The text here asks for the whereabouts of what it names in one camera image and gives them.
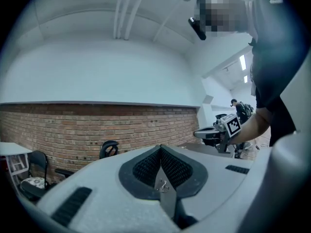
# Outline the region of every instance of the floor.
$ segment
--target floor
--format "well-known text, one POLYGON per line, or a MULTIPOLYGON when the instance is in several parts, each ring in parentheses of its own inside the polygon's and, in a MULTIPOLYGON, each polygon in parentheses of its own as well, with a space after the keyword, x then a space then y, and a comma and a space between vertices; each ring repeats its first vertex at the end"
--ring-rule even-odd
POLYGON ((258 138, 250 141, 253 144, 252 148, 250 148, 248 150, 242 150, 241 158, 245 159, 245 160, 254 161, 256 156, 257 156, 257 153, 261 149, 269 147, 270 137, 271 137, 271 131, 269 128, 263 135, 261 135, 258 138))

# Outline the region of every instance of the ceiling light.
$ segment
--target ceiling light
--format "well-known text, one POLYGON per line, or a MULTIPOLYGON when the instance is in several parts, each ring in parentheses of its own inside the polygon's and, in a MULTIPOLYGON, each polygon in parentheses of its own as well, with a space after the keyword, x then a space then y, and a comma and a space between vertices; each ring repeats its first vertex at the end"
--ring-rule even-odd
POLYGON ((241 62, 242 70, 245 70, 245 69, 246 69, 246 62, 245 62, 245 57, 244 57, 244 55, 242 55, 242 56, 240 57, 240 62, 241 62))

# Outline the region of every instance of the white wall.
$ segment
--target white wall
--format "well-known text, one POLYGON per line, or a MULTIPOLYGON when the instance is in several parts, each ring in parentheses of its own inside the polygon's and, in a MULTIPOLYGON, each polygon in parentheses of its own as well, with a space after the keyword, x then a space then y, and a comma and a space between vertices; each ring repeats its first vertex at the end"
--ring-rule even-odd
POLYGON ((208 125, 212 125, 215 122, 216 115, 235 113, 235 109, 230 107, 232 95, 227 88, 212 76, 202 79, 202 82, 206 94, 213 97, 210 104, 204 105, 208 125))
POLYGON ((200 106, 184 58, 141 39, 63 36, 24 52, 0 87, 0 103, 120 102, 200 106))
POLYGON ((250 104, 254 109, 256 108, 256 98, 251 95, 251 83, 245 83, 233 90, 231 90, 232 97, 237 101, 250 104))

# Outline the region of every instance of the ceiling beam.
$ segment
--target ceiling beam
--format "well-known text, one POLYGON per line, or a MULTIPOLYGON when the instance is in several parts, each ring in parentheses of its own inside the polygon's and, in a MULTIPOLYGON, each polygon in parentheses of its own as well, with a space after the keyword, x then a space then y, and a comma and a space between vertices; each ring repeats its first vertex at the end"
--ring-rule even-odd
POLYGON ((170 17, 172 16, 172 14, 175 12, 175 10, 179 7, 179 5, 181 4, 182 0, 178 0, 178 2, 175 4, 175 6, 173 7, 173 9, 169 12, 169 14, 166 16, 166 18, 164 19, 164 21, 162 22, 162 24, 160 25, 158 31, 155 34, 155 37, 153 39, 153 42, 155 42, 157 40, 157 38, 159 37, 163 27, 165 26, 165 24, 167 23, 167 21, 170 19, 170 17))
POLYGON ((132 26, 133 26, 135 15, 137 13, 137 10, 139 8, 139 5, 140 5, 141 1, 142 0, 137 0, 136 3, 134 4, 134 7, 132 9, 132 12, 131 12, 131 15, 130 15, 130 18, 128 20, 127 27, 126 27, 125 36, 124 36, 125 40, 128 40, 129 37, 130 37, 130 32, 131 32, 131 29, 132 29, 132 26))
POLYGON ((34 13, 35 13, 35 20, 36 20, 36 22, 37 22, 37 27, 38 27, 38 29, 39 29, 40 35, 41 35, 41 37, 42 37, 42 40, 44 41, 44 35, 43 35, 42 30, 41 30, 41 25, 40 25, 40 23, 39 23, 39 18, 38 18, 38 13, 37 13, 37 7, 36 7, 36 5, 35 5, 35 0, 34 0, 34 2, 33 2, 33 5, 34 5, 34 13))
POLYGON ((113 23, 113 38, 117 38, 117 26, 118 26, 118 17, 119 17, 119 10, 120 10, 120 4, 121 0, 117 1, 117 7, 116 7, 116 12, 115 12, 115 20, 113 23))
POLYGON ((122 30, 122 27, 123 27, 125 15, 126 15, 126 11, 127 11, 127 9, 128 9, 129 3, 130 3, 130 0, 125 0, 125 3, 124 3, 124 5, 123 5, 123 7, 122 7, 120 23, 119 23, 118 32, 117 32, 117 38, 118 38, 118 39, 121 38, 121 30, 122 30))

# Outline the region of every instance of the white desk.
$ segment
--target white desk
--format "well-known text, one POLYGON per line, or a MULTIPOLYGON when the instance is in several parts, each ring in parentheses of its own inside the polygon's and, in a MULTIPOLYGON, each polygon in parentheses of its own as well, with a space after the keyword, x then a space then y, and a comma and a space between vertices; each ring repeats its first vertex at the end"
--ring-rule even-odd
POLYGON ((13 142, 0 142, 0 156, 5 156, 6 163, 8 165, 9 173, 15 187, 16 192, 19 194, 17 184, 14 181, 14 177, 18 183, 17 176, 20 173, 26 172, 29 169, 27 154, 32 151, 24 148, 13 142), (22 162, 20 155, 23 154, 26 160, 26 166, 22 162), (18 162, 13 163, 12 156, 17 156, 18 162))

